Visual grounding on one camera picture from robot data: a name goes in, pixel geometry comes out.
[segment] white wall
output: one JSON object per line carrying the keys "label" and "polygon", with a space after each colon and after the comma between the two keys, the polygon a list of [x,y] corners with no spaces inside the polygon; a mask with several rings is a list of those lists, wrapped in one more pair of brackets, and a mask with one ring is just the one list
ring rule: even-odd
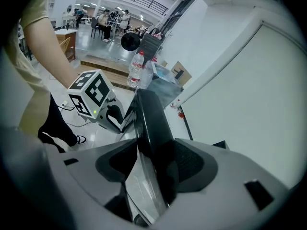
{"label": "white wall", "polygon": [[306,40],[292,15],[282,7],[279,7],[278,10],[279,11],[276,12],[276,8],[274,7],[272,11],[255,7],[237,28],[233,34],[232,40],[225,41],[225,43],[221,45],[223,51],[220,51],[220,55],[215,57],[215,60],[210,65],[205,64],[206,67],[203,68],[203,71],[199,75],[194,76],[184,86],[185,90],[178,97],[180,99],[180,104],[183,104],[199,89],[208,84],[240,51],[240,49],[242,49],[260,27],[262,22],[268,23],[282,32],[285,32],[306,49]]}
{"label": "white wall", "polygon": [[136,19],[136,18],[133,18],[131,17],[131,20],[130,20],[130,26],[132,26],[132,28],[134,29],[135,27],[137,26],[145,26],[145,27],[149,27],[150,25],[144,21],[141,21],[139,19]]}
{"label": "white wall", "polygon": [[49,15],[49,18],[56,20],[56,27],[63,26],[63,13],[67,13],[67,8],[69,5],[72,6],[72,11],[75,8],[76,0],[55,0],[54,8],[52,14]]}
{"label": "white wall", "polygon": [[225,140],[288,188],[306,168],[307,56],[262,26],[243,50],[182,108],[193,139]]}
{"label": "white wall", "polygon": [[192,78],[188,88],[235,39],[252,7],[213,5],[196,0],[172,28],[160,52],[171,69],[177,61]]}

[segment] chair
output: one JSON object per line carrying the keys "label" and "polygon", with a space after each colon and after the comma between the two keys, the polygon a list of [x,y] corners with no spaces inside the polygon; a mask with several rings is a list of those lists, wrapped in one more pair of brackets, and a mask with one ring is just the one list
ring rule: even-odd
{"label": "chair", "polygon": [[69,38],[65,39],[62,43],[60,43],[60,45],[59,45],[65,55],[66,55],[67,47],[68,47],[70,40],[71,40],[71,38],[69,37]]}
{"label": "chair", "polygon": [[99,29],[98,20],[97,20],[95,17],[92,17],[91,27],[92,27],[92,34],[91,34],[91,37],[92,37],[92,35],[93,35],[93,30],[94,30],[94,29],[95,29],[95,32],[94,32],[94,39],[95,39],[96,30],[99,30],[98,36],[100,36],[100,31],[101,31],[101,29]]}

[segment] shiny floor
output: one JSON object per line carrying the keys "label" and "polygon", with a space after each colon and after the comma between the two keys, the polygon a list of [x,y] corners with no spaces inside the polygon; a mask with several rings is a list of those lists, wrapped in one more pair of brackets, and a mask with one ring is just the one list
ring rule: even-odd
{"label": "shiny floor", "polygon": [[80,24],[76,37],[76,52],[79,58],[85,55],[96,56],[99,58],[109,59],[123,65],[128,66],[132,61],[135,51],[125,50],[121,44],[121,37],[115,36],[113,39],[113,32],[111,32],[111,41],[105,43],[101,39],[101,32],[96,31],[94,39],[94,30],[91,37],[92,28],[90,25]]}

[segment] plastic bottle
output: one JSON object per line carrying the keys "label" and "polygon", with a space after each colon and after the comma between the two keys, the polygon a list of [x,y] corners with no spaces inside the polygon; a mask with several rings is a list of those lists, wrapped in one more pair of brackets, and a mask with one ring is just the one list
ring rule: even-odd
{"label": "plastic bottle", "polygon": [[141,76],[142,76],[142,65],[134,67],[128,76],[127,84],[132,88],[136,88],[138,86]]}
{"label": "plastic bottle", "polygon": [[141,67],[144,64],[144,51],[140,51],[138,54],[136,54],[130,65],[129,65],[129,71],[131,71],[135,67]]}
{"label": "plastic bottle", "polygon": [[145,66],[142,70],[142,76],[138,83],[137,89],[147,89],[148,85],[150,84],[152,78],[153,78],[153,67],[151,61],[147,61]]}

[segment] beige t-shirt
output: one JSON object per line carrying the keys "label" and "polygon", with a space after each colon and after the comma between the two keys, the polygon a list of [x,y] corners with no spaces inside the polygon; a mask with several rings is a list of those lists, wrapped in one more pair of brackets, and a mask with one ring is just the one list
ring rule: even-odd
{"label": "beige t-shirt", "polygon": [[104,14],[100,15],[98,18],[98,23],[100,25],[106,26],[108,17],[109,17],[108,15],[104,15]]}
{"label": "beige t-shirt", "polygon": [[[23,29],[33,22],[48,18],[47,6],[48,0],[31,0],[21,16],[20,24]],[[34,95],[22,116],[19,128],[26,134],[37,136],[39,128],[48,117],[50,92],[19,49],[18,43],[18,24],[16,24],[4,48],[18,73],[34,90]]]}

